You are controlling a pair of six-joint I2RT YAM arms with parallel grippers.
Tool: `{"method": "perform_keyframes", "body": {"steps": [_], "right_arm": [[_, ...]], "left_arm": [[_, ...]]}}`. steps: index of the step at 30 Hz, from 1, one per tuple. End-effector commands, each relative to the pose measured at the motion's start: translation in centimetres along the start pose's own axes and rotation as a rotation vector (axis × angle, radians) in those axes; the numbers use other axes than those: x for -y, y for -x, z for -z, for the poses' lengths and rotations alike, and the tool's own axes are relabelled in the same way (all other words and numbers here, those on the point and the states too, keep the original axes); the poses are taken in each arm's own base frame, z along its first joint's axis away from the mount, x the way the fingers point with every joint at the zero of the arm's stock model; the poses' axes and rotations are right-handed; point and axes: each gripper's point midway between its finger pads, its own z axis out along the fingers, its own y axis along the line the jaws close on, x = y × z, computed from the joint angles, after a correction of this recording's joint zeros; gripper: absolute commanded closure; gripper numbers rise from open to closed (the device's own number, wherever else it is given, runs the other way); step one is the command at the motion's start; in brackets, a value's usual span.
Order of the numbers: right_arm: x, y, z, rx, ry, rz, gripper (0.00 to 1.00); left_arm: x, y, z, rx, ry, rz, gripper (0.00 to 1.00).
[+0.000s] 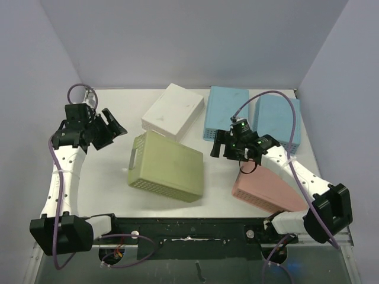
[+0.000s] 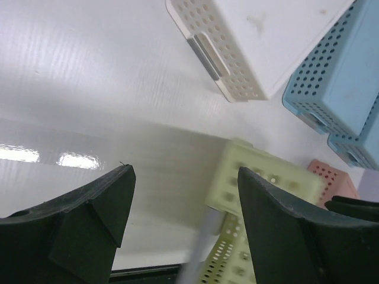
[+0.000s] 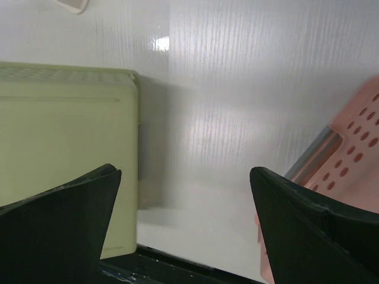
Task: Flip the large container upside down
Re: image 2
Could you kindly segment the blue plastic basket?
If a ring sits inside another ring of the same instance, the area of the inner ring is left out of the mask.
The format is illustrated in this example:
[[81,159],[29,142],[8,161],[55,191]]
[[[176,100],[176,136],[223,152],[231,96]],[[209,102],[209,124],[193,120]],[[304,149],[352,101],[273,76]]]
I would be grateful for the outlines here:
[[283,105],[318,133],[358,135],[378,93],[378,1],[354,1],[293,73]]
[[331,134],[327,143],[349,166],[378,170],[378,96],[360,135]]

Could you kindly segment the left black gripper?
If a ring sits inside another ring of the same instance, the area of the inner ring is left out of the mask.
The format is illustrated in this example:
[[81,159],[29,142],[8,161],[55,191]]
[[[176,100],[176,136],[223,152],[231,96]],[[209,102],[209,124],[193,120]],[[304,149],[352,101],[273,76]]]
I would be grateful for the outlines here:
[[377,283],[378,202],[333,196],[320,208],[239,169],[258,283]]

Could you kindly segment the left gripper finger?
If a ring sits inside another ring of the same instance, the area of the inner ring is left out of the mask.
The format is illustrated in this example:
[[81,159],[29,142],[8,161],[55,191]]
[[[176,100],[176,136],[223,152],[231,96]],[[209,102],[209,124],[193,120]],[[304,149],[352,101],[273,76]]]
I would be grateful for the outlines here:
[[136,175],[123,164],[57,198],[1,219],[2,283],[107,283]]

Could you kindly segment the pink plastic basket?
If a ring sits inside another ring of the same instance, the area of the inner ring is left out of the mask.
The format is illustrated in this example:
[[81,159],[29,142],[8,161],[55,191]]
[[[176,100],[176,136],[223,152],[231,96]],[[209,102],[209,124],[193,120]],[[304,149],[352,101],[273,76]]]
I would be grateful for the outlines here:
[[358,191],[348,173],[329,166],[327,163],[323,163],[317,159],[311,161],[307,170],[318,175],[324,182],[324,189],[317,202],[319,207],[326,209],[325,203],[336,195],[360,199]]

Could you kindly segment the white plastic basket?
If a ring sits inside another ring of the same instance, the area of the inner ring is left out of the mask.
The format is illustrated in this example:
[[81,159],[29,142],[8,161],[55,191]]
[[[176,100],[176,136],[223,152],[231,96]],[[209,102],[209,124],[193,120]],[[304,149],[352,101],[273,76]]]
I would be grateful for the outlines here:
[[268,100],[351,1],[167,1],[177,27],[229,102]]

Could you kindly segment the yellow plastic basket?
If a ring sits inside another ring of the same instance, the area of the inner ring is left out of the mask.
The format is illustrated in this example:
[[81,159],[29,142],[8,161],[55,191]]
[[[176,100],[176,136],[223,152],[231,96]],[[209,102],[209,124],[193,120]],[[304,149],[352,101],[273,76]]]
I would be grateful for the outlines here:
[[205,200],[207,211],[197,243],[177,283],[256,282],[237,187],[240,167],[311,204],[319,202],[325,184],[300,166],[246,141],[230,140]]

